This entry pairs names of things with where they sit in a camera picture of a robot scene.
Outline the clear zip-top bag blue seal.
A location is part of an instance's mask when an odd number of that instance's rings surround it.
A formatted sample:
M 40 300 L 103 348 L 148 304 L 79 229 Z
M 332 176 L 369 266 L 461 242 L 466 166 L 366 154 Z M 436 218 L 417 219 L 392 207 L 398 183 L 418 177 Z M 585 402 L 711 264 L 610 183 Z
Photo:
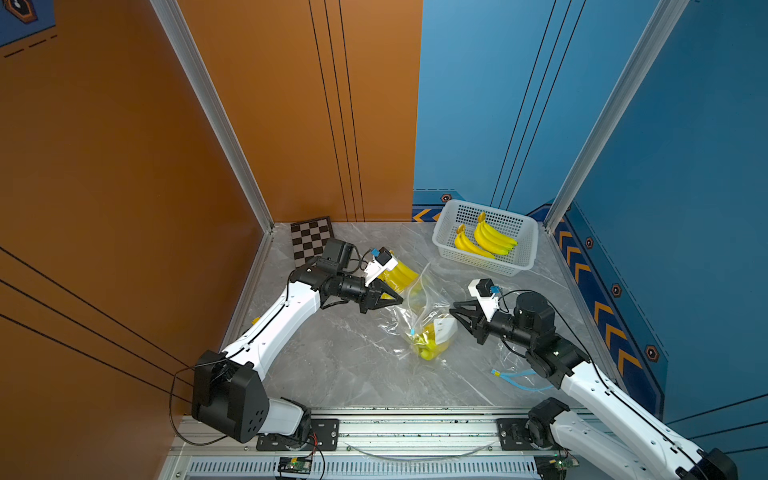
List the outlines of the clear zip-top bag blue seal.
M 553 390 L 554 386 L 537 374 L 519 349 L 505 339 L 500 340 L 504 358 L 500 368 L 491 368 L 490 374 L 509 385 L 528 393 L 542 393 Z

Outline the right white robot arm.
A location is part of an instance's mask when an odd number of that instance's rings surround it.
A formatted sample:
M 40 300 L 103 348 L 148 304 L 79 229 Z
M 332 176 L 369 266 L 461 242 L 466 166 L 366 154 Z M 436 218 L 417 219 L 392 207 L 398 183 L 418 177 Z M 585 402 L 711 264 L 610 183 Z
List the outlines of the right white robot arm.
M 613 384 L 584 345 L 557 333 L 559 311 L 543 295 L 517 291 L 513 307 L 488 280 L 471 284 L 471 299 L 451 315 L 478 344 L 494 336 L 522 356 L 534 372 L 575 400 L 605 427 L 595 430 L 568 405 L 548 398 L 528 413 L 527 429 L 540 449 L 568 450 L 614 479 L 736 479 L 735 462 L 723 451 L 702 450 L 649 413 Z

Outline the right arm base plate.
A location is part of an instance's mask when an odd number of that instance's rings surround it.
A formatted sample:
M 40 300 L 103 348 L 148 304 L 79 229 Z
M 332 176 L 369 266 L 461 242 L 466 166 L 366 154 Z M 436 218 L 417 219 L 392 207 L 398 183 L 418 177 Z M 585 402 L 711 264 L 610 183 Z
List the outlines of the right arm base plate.
M 499 418 L 496 420 L 497 436 L 503 451 L 535 450 L 528 428 L 529 421 L 524 418 Z

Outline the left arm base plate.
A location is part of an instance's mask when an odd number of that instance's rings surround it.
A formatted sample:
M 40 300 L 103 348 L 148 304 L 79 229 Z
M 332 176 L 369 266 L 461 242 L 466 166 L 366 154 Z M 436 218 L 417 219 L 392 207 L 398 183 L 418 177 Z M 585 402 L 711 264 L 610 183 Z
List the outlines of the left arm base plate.
M 292 435 L 268 434 L 257 437 L 258 451 L 288 452 L 335 451 L 338 446 L 340 421 L 337 418 L 315 418 L 304 422 Z

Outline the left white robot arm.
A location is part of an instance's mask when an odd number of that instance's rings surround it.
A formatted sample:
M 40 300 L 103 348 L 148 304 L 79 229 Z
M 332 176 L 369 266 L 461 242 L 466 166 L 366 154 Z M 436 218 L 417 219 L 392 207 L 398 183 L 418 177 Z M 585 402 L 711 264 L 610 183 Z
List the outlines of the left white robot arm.
M 308 444 L 310 408 L 267 395 L 263 380 L 273 361 L 316 312 L 355 303 L 361 313 L 396 306 L 402 297 L 381 279 L 398 261 L 386 248 L 372 251 L 360 275 L 348 264 L 355 247 L 338 239 L 295 268 L 262 318 L 220 352 L 207 351 L 194 366 L 191 415 L 240 443 L 276 435 L 293 448 Z

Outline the yellow banana bunch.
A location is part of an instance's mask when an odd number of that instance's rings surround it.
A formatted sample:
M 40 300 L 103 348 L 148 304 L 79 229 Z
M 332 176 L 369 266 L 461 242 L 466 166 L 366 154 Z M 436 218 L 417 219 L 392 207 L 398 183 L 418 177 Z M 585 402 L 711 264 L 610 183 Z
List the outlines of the yellow banana bunch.
M 475 241 L 480 247 L 497 256 L 506 256 L 512 252 L 518 242 L 493 228 L 486 220 L 486 213 L 482 212 L 477 217 L 477 225 L 474 229 Z

